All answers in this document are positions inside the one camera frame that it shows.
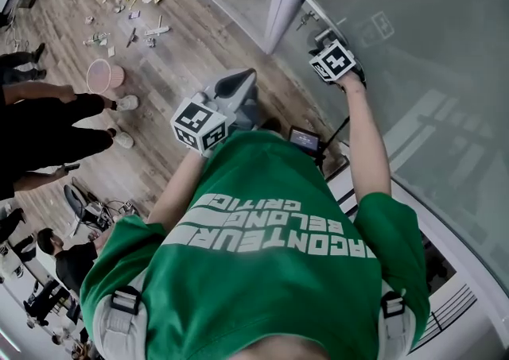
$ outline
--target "backpack strap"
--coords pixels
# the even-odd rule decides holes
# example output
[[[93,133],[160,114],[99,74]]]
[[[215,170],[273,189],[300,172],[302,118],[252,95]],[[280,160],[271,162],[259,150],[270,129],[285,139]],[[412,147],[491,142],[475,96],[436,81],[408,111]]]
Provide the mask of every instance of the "backpack strap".
[[[148,314],[142,302],[146,269],[101,299],[94,312],[94,344],[108,360],[146,360]]]
[[[382,280],[377,360],[398,360],[406,356],[412,348],[414,336],[414,313],[405,304],[403,296]]]

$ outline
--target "shoe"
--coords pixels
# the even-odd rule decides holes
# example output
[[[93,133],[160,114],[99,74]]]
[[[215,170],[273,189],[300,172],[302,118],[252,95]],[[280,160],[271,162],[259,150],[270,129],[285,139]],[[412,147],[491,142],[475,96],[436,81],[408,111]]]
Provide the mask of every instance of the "shoe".
[[[114,140],[125,149],[133,148],[134,139],[128,133],[119,133],[115,135]]]
[[[44,80],[44,79],[46,79],[47,74],[48,74],[48,72],[46,71],[46,69],[41,69],[40,71],[37,71],[35,80]]]
[[[274,131],[275,133],[280,134],[282,131],[281,122],[275,117],[269,118],[262,124],[260,130]]]
[[[134,95],[128,95],[126,97],[122,97],[120,100],[116,101],[117,103],[117,111],[128,111],[135,110],[138,108],[140,102],[138,97]]]
[[[39,62],[39,59],[41,58],[41,55],[42,53],[45,51],[45,48],[46,48],[46,44],[40,44],[39,45],[39,48],[37,48],[35,50],[35,52],[33,53],[33,62],[36,64],[37,62]]]

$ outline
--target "wooden floor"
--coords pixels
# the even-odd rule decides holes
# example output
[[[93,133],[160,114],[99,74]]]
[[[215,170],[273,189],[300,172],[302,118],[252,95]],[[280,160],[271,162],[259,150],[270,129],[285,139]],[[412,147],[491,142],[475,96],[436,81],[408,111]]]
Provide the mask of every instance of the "wooden floor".
[[[126,94],[139,96],[136,111],[104,112],[82,126],[107,128],[119,126],[130,133],[135,147],[125,150],[117,145],[100,155],[82,161],[74,176],[101,200],[131,200],[143,215],[161,194],[177,168],[186,149],[172,134],[169,120],[185,96],[202,88],[208,79],[230,68],[255,68],[258,71],[260,99],[268,114],[278,116],[283,124],[328,129],[290,79],[210,0],[163,0],[159,6],[138,0],[133,10],[141,10],[138,20],[127,19],[129,9],[115,14],[115,0],[37,0],[31,10],[19,10],[14,24],[18,38],[29,41],[29,50],[46,42],[47,51],[40,67],[48,69],[47,82],[72,84],[76,92],[85,92],[89,64],[107,57],[105,47],[86,47],[83,41],[95,32],[107,32],[108,46],[115,45],[112,61],[126,69],[126,82],[107,93],[112,98]],[[126,48],[134,27],[138,34],[163,25],[172,30],[157,39],[156,48],[140,40]],[[86,16],[95,17],[85,25]],[[12,52],[8,45],[13,30],[0,36],[1,52]],[[64,201],[63,185],[58,183],[31,192],[20,192],[17,201],[28,216],[27,226],[20,226],[14,241],[30,231],[50,226],[64,234],[73,214]]]

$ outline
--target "smartphone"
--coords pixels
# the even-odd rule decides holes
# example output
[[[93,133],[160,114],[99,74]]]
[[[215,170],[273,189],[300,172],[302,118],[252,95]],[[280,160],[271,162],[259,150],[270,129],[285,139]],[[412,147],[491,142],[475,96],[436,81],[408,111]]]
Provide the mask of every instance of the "smartphone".
[[[75,169],[78,169],[79,167],[80,167],[80,164],[67,165],[65,167],[65,172],[74,171]]]

